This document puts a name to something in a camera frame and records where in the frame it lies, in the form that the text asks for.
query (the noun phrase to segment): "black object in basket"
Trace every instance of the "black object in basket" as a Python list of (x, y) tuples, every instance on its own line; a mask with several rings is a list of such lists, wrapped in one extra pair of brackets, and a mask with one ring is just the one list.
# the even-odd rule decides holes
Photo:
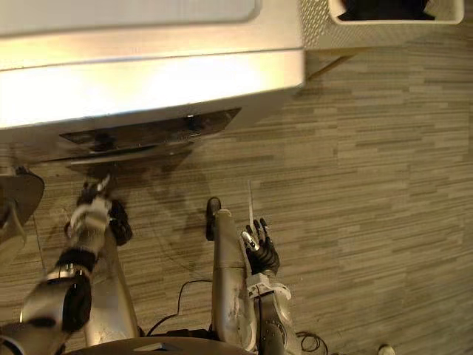
[(342, 0), (346, 13), (342, 21), (435, 20), (423, 10), (429, 0)]

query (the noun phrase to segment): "robot finger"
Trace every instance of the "robot finger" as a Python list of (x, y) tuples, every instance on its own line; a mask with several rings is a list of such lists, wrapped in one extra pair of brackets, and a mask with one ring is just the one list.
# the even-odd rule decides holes
[(253, 225), (256, 230), (256, 234), (258, 234), (259, 244), (262, 244), (264, 242), (263, 233), (261, 232), (261, 226), (259, 225), (258, 220), (253, 220)]

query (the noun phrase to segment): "white appliance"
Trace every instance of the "white appliance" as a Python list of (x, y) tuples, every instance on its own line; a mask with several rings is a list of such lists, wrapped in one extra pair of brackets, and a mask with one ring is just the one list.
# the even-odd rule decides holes
[(0, 156), (99, 162), (251, 126), (304, 83), (298, 0), (0, 0)]

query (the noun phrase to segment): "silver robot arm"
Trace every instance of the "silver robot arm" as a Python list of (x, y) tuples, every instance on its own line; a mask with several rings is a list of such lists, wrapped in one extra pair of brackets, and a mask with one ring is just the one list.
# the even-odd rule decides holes
[(0, 354), (55, 355), (89, 320), (91, 275), (105, 243), (110, 202), (95, 197), (71, 218), (72, 238), (51, 272), (24, 301), (20, 322), (0, 329)]
[(279, 255), (268, 234), (265, 220), (253, 222), (256, 233), (250, 226), (242, 232), (252, 275), (246, 285), (254, 301), (258, 319), (257, 346), (261, 355), (299, 355), (297, 340), (290, 317), (289, 300), (292, 295), (281, 283), (274, 283), (279, 270)]

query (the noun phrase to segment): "white object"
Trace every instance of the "white object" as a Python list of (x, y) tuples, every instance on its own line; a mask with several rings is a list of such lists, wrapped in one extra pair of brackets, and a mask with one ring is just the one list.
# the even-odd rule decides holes
[(0, 0), (0, 36), (100, 27), (246, 21), (258, 0)]
[(441, 25), (459, 24), (463, 0), (430, 0), (425, 12), (434, 21), (341, 21), (341, 0), (301, 0), (305, 46), (309, 50), (383, 47), (403, 44)]
[(392, 346), (385, 345), (378, 351), (378, 355), (396, 355), (396, 352)]
[(248, 296), (250, 299), (262, 296), (268, 292), (276, 292), (282, 294), (286, 300), (290, 300), (293, 296), (286, 286), (281, 283), (271, 283), (269, 277), (258, 273), (246, 278), (246, 288), (248, 289)]

